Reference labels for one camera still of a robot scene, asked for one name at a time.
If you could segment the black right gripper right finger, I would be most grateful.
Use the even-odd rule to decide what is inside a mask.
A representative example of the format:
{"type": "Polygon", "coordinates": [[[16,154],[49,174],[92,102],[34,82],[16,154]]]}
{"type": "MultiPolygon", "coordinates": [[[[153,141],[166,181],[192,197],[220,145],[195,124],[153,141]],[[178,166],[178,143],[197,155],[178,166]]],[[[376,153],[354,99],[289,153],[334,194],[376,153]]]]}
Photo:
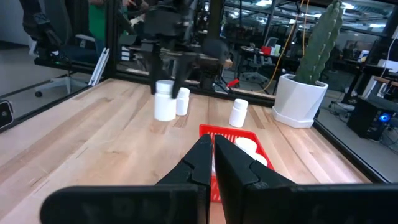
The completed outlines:
{"type": "Polygon", "coordinates": [[[215,136],[215,170],[227,223],[288,223],[280,187],[295,185],[253,159],[222,135],[215,136]]]}

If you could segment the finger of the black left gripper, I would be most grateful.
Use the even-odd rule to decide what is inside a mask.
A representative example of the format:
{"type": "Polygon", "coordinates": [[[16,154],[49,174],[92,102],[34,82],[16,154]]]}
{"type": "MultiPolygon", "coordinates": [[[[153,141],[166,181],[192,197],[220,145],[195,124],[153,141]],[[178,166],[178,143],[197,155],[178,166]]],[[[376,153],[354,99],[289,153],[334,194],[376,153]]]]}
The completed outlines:
{"type": "Polygon", "coordinates": [[[162,59],[158,52],[152,52],[150,58],[150,88],[151,94],[156,93],[156,82],[162,78],[162,59]]]}
{"type": "Polygon", "coordinates": [[[176,68],[176,73],[175,73],[175,80],[174,84],[172,87],[172,98],[176,98],[180,88],[182,87],[184,81],[187,79],[187,70],[189,66],[189,58],[188,57],[180,57],[177,68],[176,68]]]}

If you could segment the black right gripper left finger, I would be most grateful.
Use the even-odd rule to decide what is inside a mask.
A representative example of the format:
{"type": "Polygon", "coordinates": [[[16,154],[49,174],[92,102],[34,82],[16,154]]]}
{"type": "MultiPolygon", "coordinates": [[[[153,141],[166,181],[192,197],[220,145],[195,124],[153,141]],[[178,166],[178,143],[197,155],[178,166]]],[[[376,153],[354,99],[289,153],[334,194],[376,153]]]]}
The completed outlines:
{"type": "Polygon", "coordinates": [[[157,185],[168,186],[166,223],[208,223],[210,218],[213,144],[206,134],[157,185]]]}

